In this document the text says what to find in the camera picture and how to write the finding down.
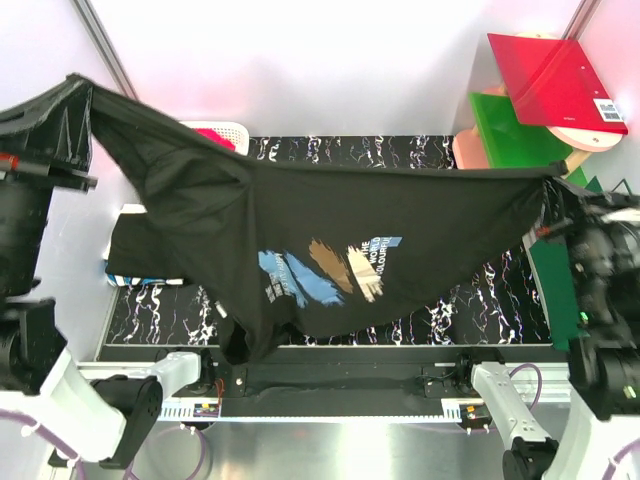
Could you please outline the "black graphic t shirt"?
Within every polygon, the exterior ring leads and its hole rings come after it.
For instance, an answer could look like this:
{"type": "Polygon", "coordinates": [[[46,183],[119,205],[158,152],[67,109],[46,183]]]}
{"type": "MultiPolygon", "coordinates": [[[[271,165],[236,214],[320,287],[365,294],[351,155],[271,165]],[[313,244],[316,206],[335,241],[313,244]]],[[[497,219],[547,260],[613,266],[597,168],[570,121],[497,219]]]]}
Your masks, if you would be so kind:
{"type": "Polygon", "coordinates": [[[345,335],[434,301],[533,227],[560,173],[259,160],[93,84],[92,135],[221,303],[232,364],[290,330],[345,335]]]}

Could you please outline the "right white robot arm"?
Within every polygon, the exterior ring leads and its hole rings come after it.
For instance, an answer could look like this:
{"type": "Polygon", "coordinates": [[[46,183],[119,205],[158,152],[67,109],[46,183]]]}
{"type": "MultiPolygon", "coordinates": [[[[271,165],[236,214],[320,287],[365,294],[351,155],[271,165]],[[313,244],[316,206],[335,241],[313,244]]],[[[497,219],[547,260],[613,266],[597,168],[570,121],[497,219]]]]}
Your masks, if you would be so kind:
{"type": "Polygon", "coordinates": [[[580,330],[568,342],[561,440],[535,420],[505,364],[473,360],[454,371],[454,384],[487,407],[504,446],[504,478],[612,479],[639,451],[639,198],[565,180],[554,187],[560,217],[537,236],[567,247],[580,330]]]}

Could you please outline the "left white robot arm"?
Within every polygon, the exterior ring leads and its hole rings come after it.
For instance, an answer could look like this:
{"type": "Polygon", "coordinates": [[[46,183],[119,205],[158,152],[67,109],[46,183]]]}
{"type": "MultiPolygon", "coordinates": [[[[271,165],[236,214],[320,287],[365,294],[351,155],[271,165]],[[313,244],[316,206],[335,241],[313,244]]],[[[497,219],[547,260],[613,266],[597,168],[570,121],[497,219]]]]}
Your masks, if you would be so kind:
{"type": "Polygon", "coordinates": [[[96,186],[91,161],[94,84],[71,75],[1,115],[1,414],[55,448],[52,464],[127,468],[184,388],[196,396],[216,372],[193,352],[150,365],[96,366],[87,378],[55,323],[53,299],[32,301],[55,189],[96,186]]]}

